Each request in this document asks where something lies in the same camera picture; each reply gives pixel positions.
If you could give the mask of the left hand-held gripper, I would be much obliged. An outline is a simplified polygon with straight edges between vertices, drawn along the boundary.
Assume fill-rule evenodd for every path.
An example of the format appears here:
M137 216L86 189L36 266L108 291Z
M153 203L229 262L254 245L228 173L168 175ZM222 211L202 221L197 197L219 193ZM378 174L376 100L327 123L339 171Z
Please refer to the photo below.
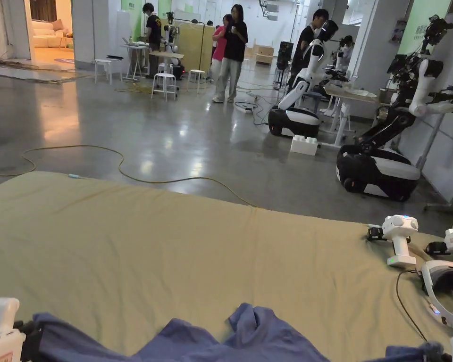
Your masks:
M21 356L40 355L42 326L32 320L15 321L19 307L16 298L0 298L0 362L19 362Z

